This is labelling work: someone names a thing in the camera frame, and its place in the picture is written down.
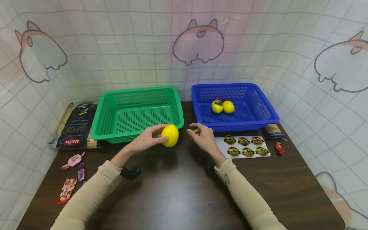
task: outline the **green basket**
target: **green basket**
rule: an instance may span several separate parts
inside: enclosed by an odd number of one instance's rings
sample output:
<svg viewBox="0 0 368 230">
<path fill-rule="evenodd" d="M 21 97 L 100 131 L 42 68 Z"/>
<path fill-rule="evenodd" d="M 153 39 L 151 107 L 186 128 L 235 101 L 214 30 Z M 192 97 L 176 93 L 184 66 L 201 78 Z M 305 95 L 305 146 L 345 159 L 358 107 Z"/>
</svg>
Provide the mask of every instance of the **green basket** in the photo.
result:
<svg viewBox="0 0 368 230">
<path fill-rule="evenodd" d="M 184 125 L 183 109 L 172 86 L 108 91 L 101 95 L 91 137 L 109 143 L 134 140 L 157 124 Z"/>
</svg>

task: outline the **lemon in basket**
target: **lemon in basket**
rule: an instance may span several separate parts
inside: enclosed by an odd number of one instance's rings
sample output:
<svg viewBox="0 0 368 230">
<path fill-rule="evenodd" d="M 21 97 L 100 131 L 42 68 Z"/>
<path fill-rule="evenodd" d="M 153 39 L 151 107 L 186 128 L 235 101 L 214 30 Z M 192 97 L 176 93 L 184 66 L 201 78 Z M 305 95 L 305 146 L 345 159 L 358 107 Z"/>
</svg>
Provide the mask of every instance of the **lemon in basket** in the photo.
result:
<svg viewBox="0 0 368 230">
<path fill-rule="evenodd" d="M 169 139 L 167 142 L 162 143 L 164 146 L 173 147 L 178 142 L 179 131 L 175 125 L 168 125 L 162 130 L 161 136 Z"/>
<path fill-rule="evenodd" d="M 219 98 L 217 98 L 212 102 L 212 111 L 214 113 L 221 113 L 222 109 L 223 109 L 222 101 Z"/>
<path fill-rule="evenodd" d="M 234 104 L 229 100 L 224 101 L 222 106 L 224 107 L 224 112 L 227 114 L 233 113 L 235 111 Z"/>
</svg>

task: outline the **round sticker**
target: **round sticker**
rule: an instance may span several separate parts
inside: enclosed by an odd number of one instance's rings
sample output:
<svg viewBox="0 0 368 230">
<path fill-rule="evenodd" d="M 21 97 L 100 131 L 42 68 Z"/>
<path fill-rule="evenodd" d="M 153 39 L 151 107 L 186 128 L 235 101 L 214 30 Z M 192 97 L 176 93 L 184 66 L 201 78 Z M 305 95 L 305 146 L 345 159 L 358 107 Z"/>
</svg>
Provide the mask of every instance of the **round sticker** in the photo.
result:
<svg viewBox="0 0 368 230">
<path fill-rule="evenodd" d="M 217 98 L 215 100 L 215 105 L 221 105 L 222 106 L 222 101 L 219 98 Z"/>
<path fill-rule="evenodd" d="M 248 141 L 245 137 L 239 137 L 238 143 L 242 146 L 248 146 L 250 144 L 250 141 Z"/>
<path fill-rule="evenodd" d="M 265 148 L 262 148 L 262 147 L 257 147 L 255 149 L 255 153 L 257 153 L 258 155 L 260 155 L 261 157 L 265 157 L 267 156 L 270 152 L 265 149 Z"/>
<path fill-rule="evenodd" d="M 254 151 L 251 150 L 250 148 L 243 148 L 241 150 L 241 153 L 243 154 L 243 156 L 245 156 L 246 158 L 253 158 L 254 157 Z"/>
<path fill-rule="evenodd" d="M 251 140 L 252 144 L 256 145 L 256 146 L 261 146 L 263 145 L 263 143 L 265 142 L 264 140 L 262 140 L 261 138 L 259 137 L 252 137 L 252 140 Z"/>
<path fill-rule="evenodd" d="M 224 142 L 228 145 L 234 145 L 236 143 L 236 140 L 233 136 L 227 135 L 224 137 Z"/>
<path fill-rule="evenodd" d="M 227 149 L 227 154 L 229 154 L 230 156 L 237 158 L 240 155 L 240 151 L 239 149 L 235 148 L 235 147 L 229 147 Z"/>
</svg>

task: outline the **pink cartoon cat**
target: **pink cartoon cat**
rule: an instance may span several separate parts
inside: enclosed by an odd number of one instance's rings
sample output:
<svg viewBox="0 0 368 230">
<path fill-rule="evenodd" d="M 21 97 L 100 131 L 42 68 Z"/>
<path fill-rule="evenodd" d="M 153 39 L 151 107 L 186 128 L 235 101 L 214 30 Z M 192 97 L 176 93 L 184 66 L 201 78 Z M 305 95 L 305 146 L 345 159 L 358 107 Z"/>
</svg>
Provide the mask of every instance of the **pink cartoon cat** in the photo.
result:
<svg viewBox="0 0 368 230">
<path fill-rule="evenodd" d="M 224 49 L 224 36 L 217 29 L 217 20 L 213 19 L 209 25 L 197 25 L 192 19 L 188 28 L 176 39 L 173 45 L 174 56 L 187 66 L 195 60 L 207 63 L 216 59 Z"/>
<path fill-rule="evenodd" d="M 26 76 L 35 83 L 49 82 L 47 70 L 58 70 L 68 61 L 63 49 L 34 22 L 27 21 L 27 30 L 15 30 L 21 44 L 19 60 Z"/>
<path fill-rule="evenodd" d="M 368 89 L 368 41 L 360 31 L 347 41 L 333 44 L 320 52 L 314 69 L 318 81 L 331 80 L 333 90 L 357 93 Z"/>
<path fill-rule="evenodd" d="M 337 192 L 335 181 L 330 174 L 327 172 L 321 172 L 316 175 L 316 178 L 328 198 L 330 198 L 336 210 L 343 218 L 346 228 L 354 230 L 368 230 L 368 218 L 349 206 L 346 200 Z"/>
</svg>

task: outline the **black pasta bag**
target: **black pasta bag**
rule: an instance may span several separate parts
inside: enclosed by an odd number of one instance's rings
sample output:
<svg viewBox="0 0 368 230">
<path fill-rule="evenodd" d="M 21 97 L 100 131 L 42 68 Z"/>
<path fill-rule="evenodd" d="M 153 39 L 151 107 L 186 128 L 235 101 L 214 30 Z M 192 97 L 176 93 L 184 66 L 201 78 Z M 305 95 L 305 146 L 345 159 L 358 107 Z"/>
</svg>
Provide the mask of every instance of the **black pasta bag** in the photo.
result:
<svg viewBox="0 0 368 230">
<path fill-rule="evenodd" d="M 97 103 L 71 103 L 56 131 L 56 138 L 49 144 L 60 149 L 103 148 L 105 141 L 94 140 L 90 135 L 96 109 Z"/>
</svg>

